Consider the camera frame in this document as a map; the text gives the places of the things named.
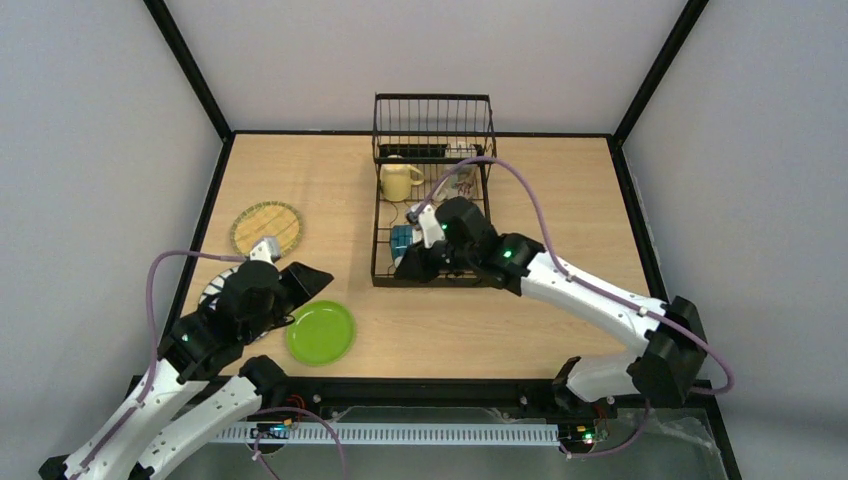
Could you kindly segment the black rimmed white bowl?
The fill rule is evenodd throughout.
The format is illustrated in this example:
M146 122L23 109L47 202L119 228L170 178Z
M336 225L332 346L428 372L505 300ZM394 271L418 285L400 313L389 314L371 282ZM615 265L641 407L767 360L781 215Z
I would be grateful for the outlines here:
M397 267L402 261L407 248L416 242L412 225L395 225L390 229L389 247L392 262Z

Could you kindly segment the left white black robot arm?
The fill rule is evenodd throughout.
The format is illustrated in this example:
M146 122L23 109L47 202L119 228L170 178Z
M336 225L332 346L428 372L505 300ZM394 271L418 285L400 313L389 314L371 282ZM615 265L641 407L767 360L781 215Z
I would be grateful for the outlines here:
M270 357L245 361L211 396L180 410L247 345L291 324L291 313L334 277L300 262L279 270L248 260L224 279L221 290L176 321L163 336L146 373L107 423L69 455L50 457L43 479L164 479L180 463L235 421L281 407L288 377Z

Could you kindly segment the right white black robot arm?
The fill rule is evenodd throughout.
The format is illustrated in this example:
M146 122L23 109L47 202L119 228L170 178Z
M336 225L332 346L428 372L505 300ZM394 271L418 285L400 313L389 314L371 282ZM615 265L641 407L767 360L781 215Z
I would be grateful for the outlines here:
M575 356L554 384L565 405L639 394L656 407L679 408L694 393L706 359L697 307L683 297L670 302L621 289L553 255L520 233L500 233L479 207L455 197L427 205L411 227L411 241L395 256L395 277L430 283L454 269L483 285L559 307L627 349L608 356Z

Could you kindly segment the green plastic plate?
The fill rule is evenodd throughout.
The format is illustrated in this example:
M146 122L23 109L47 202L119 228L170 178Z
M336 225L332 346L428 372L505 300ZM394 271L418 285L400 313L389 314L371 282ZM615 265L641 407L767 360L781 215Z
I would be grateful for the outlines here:
M356 321L349 309L335 301L319 300L297 310L286 328L286 344L299 363L321 367L343 358L356 335Z

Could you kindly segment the yellow ceramic mug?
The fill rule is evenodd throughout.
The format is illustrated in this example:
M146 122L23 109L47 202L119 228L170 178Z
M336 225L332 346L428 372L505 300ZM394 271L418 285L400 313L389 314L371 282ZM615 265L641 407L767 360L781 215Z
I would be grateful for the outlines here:
M412 164L385 163L380 167L380 190L386 201L398 203L409 200L413 188L424 182L424 173Z

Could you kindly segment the black wire dish rack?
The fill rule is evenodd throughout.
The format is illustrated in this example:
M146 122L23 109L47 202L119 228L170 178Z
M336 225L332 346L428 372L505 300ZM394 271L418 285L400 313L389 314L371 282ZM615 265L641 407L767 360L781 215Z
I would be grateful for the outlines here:
M370 277L373 286L405 288L407 282L395 279L389 247L390 229L410 225L407 210L416 203L429 200L439 185L461 160L447 159L445 150L451 143L473 144L477 155L495 156L497 139L492 118L491 99L487 94L456 93L378 93L374 97L371 150L376 174L376 199L373 220ZM406 163L419 168L425 182L412 190L404 202L383 199L380 190L380 167L385 163ZM471 197L463 197L491 214L488 180L490 169L476 165L476 185Z

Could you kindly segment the woven bamboo plate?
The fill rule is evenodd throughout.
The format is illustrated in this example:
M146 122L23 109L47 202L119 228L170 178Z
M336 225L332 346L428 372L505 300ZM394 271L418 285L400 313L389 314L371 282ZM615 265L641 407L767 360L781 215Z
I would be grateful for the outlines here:
M274 237L282 256L291 253L300 243L305 230L301 213L288 203L263 201L242 211L229 229L233 250L247 255L262 237Z

